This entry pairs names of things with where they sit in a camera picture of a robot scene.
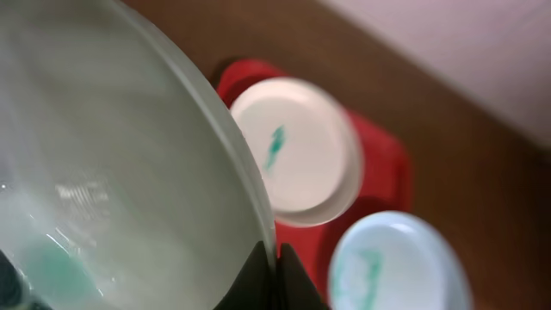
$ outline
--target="brown table surface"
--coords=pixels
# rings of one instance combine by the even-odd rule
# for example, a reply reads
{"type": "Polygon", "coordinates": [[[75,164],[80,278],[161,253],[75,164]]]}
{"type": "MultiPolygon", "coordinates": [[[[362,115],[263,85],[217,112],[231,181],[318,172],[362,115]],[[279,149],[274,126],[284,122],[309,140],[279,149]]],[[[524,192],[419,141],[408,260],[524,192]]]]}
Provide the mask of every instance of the brown table surface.
{"type": "Polygon", "coordinates": [[[412,158],[413,213],[455,248],[476,308],[551,309],[551,214],[525,139],[313,0],[125,2],[211,81],[235,57],[266,59],[394,134],[412,158]]]}

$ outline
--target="green design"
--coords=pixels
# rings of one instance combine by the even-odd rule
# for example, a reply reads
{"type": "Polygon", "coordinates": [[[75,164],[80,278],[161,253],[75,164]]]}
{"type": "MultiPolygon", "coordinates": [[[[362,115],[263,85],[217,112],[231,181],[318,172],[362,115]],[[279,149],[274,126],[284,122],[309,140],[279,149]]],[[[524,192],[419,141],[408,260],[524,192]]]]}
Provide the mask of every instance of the green design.
{"type": "Polygon", "coordinates": [[[56,301],[97,296],[97,289],[83,265],[48,237],[51,240],[37,242],[24,252],[25,276],[37,293],[56,301]]]}
{"type": "Polygon", "coordinates": [[[338,260],[335,268],[333,279],[331,282],[331,293],[335,296],[336,300],[346,298],[351,301],[357,309],[372,310],[375,297],[377,296],[377,287],[379,284],[379,277],[382,269],[382,255],[378,251],[370,249],[355,249],[346,251],[338,260]],[[347,263],[346,257],[359,257],[367,266],[367,274],[365,280],[368,284],[368,291],[364,295],[355,295],[354,292],[350,292],[347,288],[341,286],[345,264],[347,263]]]}
{"type": "Polygon", "coordinates": [[[274,133],[272,134],[272,144],[268,149],[268,158],[266,158],[266,163],[264,163],[264,170],[269,172],[274,163],[276,162],[277,153],[282,149],[283,144],[285,143],[285,132],[283,131],[283,126],[279,126],[274,133]]]}

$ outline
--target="white wall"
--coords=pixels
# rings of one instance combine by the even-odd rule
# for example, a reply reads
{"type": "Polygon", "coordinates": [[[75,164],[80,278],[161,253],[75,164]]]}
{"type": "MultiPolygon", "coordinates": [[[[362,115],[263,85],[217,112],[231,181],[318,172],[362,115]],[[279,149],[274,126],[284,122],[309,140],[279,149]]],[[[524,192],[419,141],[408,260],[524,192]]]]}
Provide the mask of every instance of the white wall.
{"type": "Polygon", "coordinates": [[[551,146],[551,0],[322,0],[551,146]]]}

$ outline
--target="red tray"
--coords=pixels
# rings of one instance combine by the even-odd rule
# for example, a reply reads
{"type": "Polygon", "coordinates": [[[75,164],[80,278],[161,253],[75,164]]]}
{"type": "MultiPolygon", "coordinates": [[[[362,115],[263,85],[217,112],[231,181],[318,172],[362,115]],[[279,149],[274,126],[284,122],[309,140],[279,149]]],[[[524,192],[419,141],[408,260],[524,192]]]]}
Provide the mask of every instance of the red tray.
{"type": "MultiPolygon", "coordinates": [[[[216,91],[228,108],[246,89],[267,78],[288,74],[257,59],[241,59],[229,65],[216,91]]],[[[331,255],[344,232],[357,220],[385,210],[409,211],[410,164],[401,144],[365,118],[347,111],[362,144],[363,183],[354,204],[324,225],[298,228],[275,223],[277,248],[289,243],[296,250],[314,285],[326,299],[331,255]]]]}

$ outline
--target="black object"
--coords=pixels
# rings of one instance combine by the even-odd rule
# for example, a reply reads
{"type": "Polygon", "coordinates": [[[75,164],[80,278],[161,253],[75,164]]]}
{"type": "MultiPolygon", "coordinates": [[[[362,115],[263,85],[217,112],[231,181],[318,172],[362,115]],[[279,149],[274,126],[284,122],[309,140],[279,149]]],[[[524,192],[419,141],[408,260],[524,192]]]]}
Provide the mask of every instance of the black object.
{"type": "Polygon", "coordinates": [[[0,251],[0,308],[14,307],[22,302],[22,285],[17,271],[0,251]]]}
{"type": "Polygon", "coordinates": [[[283,244],[275,276],[259,241],[232,287],[214,310],[327,310],[299,257],[283,244]]]}
{"type": "Polygon", "coordinates": [[[31,305],[29,310],[52,310],[52,309],[41,302],[35,301],[31,305]]]}

